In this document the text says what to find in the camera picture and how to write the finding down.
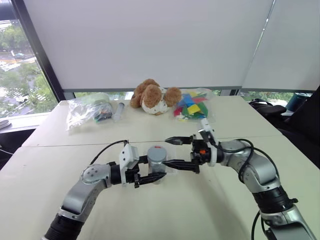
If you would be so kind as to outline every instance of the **white roller shade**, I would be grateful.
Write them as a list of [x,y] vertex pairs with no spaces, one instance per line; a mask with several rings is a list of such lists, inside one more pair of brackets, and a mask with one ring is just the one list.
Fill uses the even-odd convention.
[[272,0],[25,0],[63,89],[241,86]]
[[316,90],[319,0],[277,0],[243,88]]

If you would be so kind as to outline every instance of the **plush toy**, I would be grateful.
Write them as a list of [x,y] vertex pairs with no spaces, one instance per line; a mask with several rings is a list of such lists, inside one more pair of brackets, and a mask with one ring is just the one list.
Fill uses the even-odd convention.
[[148,114],[160,115],[181,99],[181,91],[177,87],[164,89],[153,79],[147,79],[134,90],[130,105],[142,107]]

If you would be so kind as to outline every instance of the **teal container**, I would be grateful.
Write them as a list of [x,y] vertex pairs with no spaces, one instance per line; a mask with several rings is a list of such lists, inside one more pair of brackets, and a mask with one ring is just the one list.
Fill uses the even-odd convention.
[[295,92],[285,107],[289,111],[295,112],[308,98],[309,95],[307,93]]

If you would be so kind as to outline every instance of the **white table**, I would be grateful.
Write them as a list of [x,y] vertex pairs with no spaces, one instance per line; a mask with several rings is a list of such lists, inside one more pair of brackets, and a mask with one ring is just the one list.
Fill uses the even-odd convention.
[[[25,141],[23,147],[107,144],[121,139],[135,142],[163,141],[172,136],[190,136],[197,132],[197,123],[174,120],[172,110],[159,116],[133,109],[124,101],[122,120],[86,123],[73,133],[66,131],[68,102],[62,101],[45,122]],[[217,96],[211,100],[214,114],[211,126],[217,138],[281,136],[240,96]]]
[[[248,137],[274,160],[282,186],[320,239],[320,172],[284,136]],[[143,155],[163,145],[172,158],[189,159],[190,146],[135,143]],[[1,239],[37,240],[47,231],[66,193],[101,145],[21,147],[0,171]],[[122,145],[104,152],[97,163],[116,161]],[[258,211],[236,172],[216,165],[200,174],[179,171],[159,185],[104,190],[79,240],[248,240]],[[260,224],[256,240],[266,240]]]

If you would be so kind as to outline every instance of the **clear plastic bag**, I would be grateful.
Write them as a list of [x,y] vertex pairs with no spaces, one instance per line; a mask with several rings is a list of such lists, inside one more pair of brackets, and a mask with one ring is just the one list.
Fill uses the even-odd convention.
[[173,116],[180,121],[213,119],[210,100],[215,96],[208,88],[181,89],[182,99],[173,110]]
[[109,97],[104,92],[68,100],[69,112],[66,118],[66,130],[81,126],[90,119],[99,122],[112,117],[113,109]]

